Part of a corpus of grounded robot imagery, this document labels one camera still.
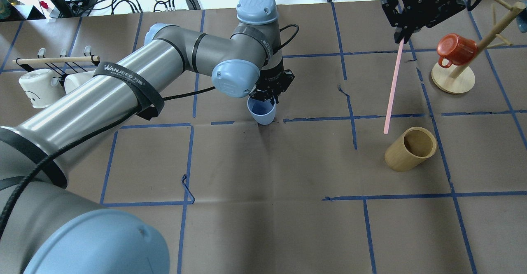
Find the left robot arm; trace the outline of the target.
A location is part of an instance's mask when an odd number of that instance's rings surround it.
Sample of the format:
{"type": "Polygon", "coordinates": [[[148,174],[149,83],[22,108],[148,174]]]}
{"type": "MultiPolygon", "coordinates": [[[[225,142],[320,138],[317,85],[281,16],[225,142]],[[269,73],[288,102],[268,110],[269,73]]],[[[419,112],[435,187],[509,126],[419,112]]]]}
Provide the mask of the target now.
{"type": "Polygon", "coordinates": [[[15,127],[1,127],[2,274],[168,274],[169,248],[137,216],[66,190],[68,171],[134,116],[151,120],[186,71],[233,98],[278,103],[284,69],[275,0],[239,0],[229,39],[156,23],[143,47],[15,127]]]}

